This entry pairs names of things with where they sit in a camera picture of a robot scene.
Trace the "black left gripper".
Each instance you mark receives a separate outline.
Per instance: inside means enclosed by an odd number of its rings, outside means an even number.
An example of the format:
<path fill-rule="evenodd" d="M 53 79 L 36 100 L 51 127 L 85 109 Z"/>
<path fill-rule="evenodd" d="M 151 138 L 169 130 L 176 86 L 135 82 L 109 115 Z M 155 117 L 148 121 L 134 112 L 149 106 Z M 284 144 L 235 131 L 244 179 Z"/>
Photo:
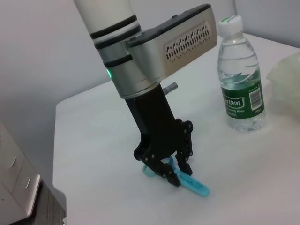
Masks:
<path fill-rule="evenodd" d="M 192 175 L 188 163 L 189 157 L 193 155 L 192 122 L 183 122 L 174 117 L 161 85 L 138 97 L 127 99 L 126 103 L 141 133 L 140 143 L 134 150 L 135 159 L 156 161 L 145 165 L 145 175 L 159 176 L 179 187 L 180 181 L 173 167 L 159 160 L 176 152 L 180 170 Z"/>

